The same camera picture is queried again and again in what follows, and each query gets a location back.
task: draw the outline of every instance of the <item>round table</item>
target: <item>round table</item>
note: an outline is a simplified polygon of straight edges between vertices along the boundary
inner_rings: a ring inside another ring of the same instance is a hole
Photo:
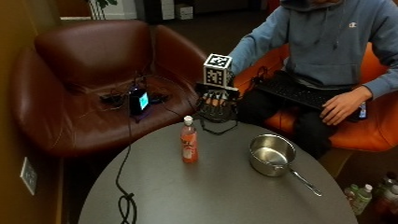
[[[269,177],[253,169],[249,163],[250,141],[272,131],[240,123],[225,134],[213,135],[201,129],[197,121],[194,124],[198,129],[196,163],[181,160],[182,123],[152,132],[130,146],[120,183],[128,193],[134,193],[137,223],[357,223],[334,179],[294,143],[293,168],[322,191],[321,197],[291,174]],[[206,124],[206,127],[217,131],[230,124]],[[126,150],[108,164],[92,187],[80,224],[122,222],[118,211],[122,193],[116,186],[116,177],[125,153]]]

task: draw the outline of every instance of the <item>gray hoodie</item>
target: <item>gray hoodie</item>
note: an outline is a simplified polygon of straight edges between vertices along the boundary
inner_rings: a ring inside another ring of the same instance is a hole
[[[357,85],[367,43],[387,72],[363,85],[373,99],[398,90],[398,7],[391,0],[281,0],[268,20],[230,53],[238,74],[272,49],[289,43],[286,71],[318,87]]]

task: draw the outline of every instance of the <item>stainless steel pot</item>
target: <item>stainless steel pot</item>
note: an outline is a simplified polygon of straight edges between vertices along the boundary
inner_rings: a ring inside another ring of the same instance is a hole
[[[250,143],[250,164],[254,169],[268,176],[281,176],[291,173],[301,182],[322,196],[321,190],[291,168],[295,158],[295,148],[290,142],[278,135],[262,134]]]

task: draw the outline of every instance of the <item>fiducial marker cube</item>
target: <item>fiducial marker cube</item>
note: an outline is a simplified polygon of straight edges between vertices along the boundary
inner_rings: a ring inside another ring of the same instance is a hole
[[[210,54],[204,63],[204,84],[217,87],[226,87],[232,79],[232,61],[230,56]]]

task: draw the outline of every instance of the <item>power outlet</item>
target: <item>power outlet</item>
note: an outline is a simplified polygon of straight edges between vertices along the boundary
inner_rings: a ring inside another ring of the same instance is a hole
[[[36,192],[36,184],[37,184],[37,174],[33,170],[32,165],[28,162],[28,157],[24,159],[24,165],[20,177],[24,180],[24,183],[27,185],[28,191],[32,195],[35,195]]]

